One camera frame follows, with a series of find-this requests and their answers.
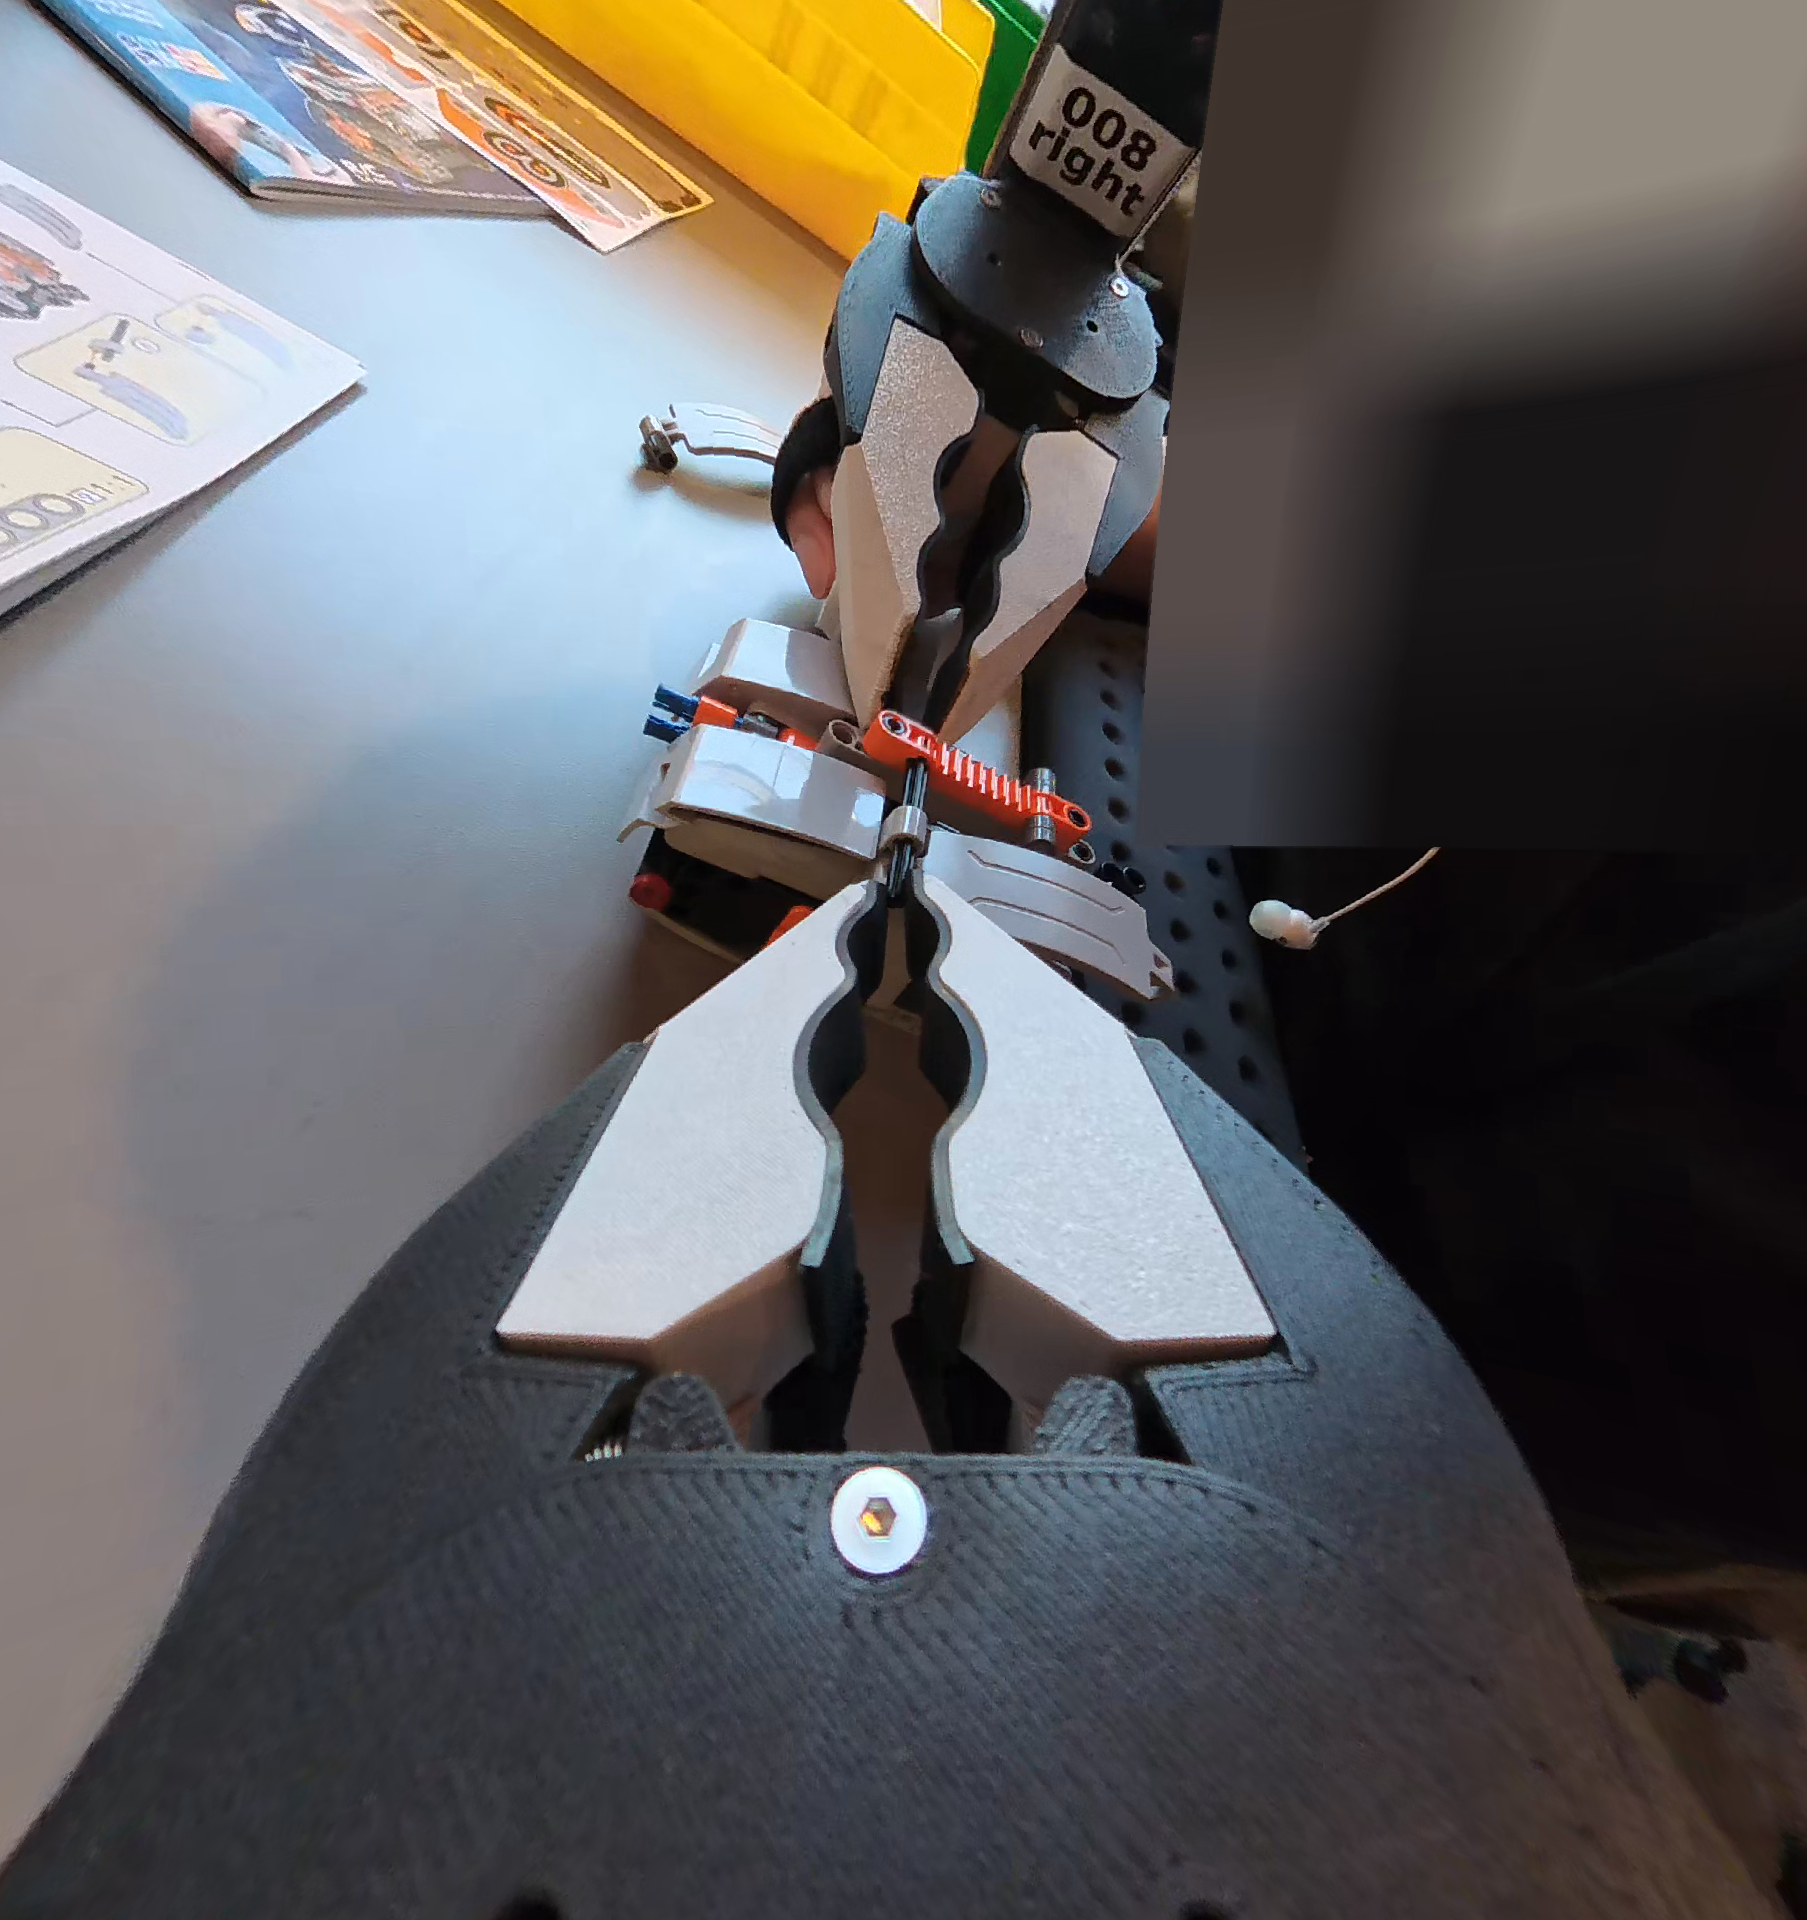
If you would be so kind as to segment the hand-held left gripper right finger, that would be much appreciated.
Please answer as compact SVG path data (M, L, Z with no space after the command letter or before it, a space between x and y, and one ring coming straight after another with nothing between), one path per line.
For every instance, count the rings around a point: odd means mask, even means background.
M948 1115L893 1340L932 1450L1008 1450L1077 1376L1275 1354L1131 1031L946 881L911 881L906 933L919 1063Z

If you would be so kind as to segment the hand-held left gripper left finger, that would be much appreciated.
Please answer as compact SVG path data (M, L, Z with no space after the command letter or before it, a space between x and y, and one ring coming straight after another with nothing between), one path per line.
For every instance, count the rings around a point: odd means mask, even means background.
M648 1042L495 1325L689 1372L772 1447L844 1447L867 1297L835 1110L867 1069L889 901L856 881Z

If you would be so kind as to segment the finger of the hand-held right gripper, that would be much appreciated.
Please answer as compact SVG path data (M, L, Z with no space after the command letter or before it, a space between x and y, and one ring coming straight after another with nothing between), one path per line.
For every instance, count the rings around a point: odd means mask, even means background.
M853 716L877 718L906 683L919 714L962 625L956 565L924 555L944 531L939 464L960 450L980 393L952 350L909 321L895 321L877 378L867 432L848 447L831 492L836 578L820 630L838 641Z
M960 572L962 625L924 718L946 740L983 722L1083 598L1115 456L1078 429L1029 429L988 484Z

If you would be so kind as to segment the grey orange building block model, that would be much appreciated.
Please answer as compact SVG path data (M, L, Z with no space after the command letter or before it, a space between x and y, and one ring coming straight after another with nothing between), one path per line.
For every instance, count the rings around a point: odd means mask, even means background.
M862 722L836 640L744 618L683 691L652 695L643 729L657 756L620 830L643 843L628 898L737 964L871 877L902 770L923 756L931 877L1078 983L1170 996L1170 960L1122 873L1093 852L1090 815L1049 767L1021 761L1021 721L1011 691L960 740L893 710Z

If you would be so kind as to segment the black toy axle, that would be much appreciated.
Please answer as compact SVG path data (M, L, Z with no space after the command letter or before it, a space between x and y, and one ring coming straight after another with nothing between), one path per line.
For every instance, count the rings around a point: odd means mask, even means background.
M909 758L902 770L902 802L886 813L871 861L871 879L882 884L886 911L906 901L911 877L928 852L932 822L926 813L931 761Z

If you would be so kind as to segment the grey desk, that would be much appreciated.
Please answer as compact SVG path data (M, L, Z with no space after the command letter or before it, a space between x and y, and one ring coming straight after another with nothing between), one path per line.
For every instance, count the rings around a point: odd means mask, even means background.
M636 421L783 428L844 263L603 100L711 200L616 255L257 204L0 5L0 156L364 371L0 623L0 1867L363 1283L719 979L627 901L640 726L804 601Z

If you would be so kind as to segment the person's right hand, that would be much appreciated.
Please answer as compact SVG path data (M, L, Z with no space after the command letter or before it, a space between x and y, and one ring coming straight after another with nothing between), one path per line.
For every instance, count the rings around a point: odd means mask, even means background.
M805 589L824 602L836 587L838 557L835 529L835 472L805 475L790 495L784 538L796 555Z

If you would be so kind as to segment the loose grey toy panel piece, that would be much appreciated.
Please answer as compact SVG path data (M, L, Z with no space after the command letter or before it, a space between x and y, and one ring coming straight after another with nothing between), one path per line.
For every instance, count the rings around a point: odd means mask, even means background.
M725 405L667 405L640 421L641 467L672 475L684 459L719 462L725 477L768 486L784 432L748 410Z

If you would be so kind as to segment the green box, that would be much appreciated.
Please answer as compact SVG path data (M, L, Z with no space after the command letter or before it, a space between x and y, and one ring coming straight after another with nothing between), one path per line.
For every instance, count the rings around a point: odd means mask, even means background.
M991 45L966 146L966 166L985 173L1034 51L1049 25L1051 3L980 3L991 20Z

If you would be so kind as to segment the dark perforated panel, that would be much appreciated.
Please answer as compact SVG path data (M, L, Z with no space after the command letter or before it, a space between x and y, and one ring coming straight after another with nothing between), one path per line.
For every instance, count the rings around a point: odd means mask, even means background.
M1084 601L1022 683L1022 745L1059 793L1090 815L1088 843L1122 873L1172 968L1154 1003L1080 974L1084 993L1145 1040L1167 1045L1300 1169L1306 1152L1281 1064L1275 1017L1227 847L1164 847L1138 831L1148 630L1113 602Z

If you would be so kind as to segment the yellow box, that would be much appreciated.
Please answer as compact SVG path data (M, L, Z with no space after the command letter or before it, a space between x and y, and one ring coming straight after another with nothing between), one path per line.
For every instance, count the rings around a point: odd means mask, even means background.
M985 5L507 3L842 259L964 166Z

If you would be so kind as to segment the orange sticker sheet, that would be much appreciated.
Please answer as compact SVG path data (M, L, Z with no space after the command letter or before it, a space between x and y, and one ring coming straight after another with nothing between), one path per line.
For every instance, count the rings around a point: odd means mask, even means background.
M288 10L597 253L711 204L696 179L472 5L289 3Z

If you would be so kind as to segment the blue printed booklet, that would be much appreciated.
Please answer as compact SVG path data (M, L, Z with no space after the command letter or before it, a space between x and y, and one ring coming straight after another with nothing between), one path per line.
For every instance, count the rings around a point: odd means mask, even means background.
M257 200L546 214L279 5L47 3L46 12Z

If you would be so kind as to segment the open instruction booklet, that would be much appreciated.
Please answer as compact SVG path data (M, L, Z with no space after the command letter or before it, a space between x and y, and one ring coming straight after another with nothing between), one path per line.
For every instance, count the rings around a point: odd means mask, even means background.
M360 378L350 354L0 158L0 618Z

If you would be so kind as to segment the patterned cloth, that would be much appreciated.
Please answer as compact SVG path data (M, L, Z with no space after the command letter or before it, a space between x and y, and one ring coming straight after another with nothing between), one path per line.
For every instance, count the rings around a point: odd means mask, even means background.
M1772 1916L1807 1919L1807 1572L1659 1568L1589 1575L1580 1592Z

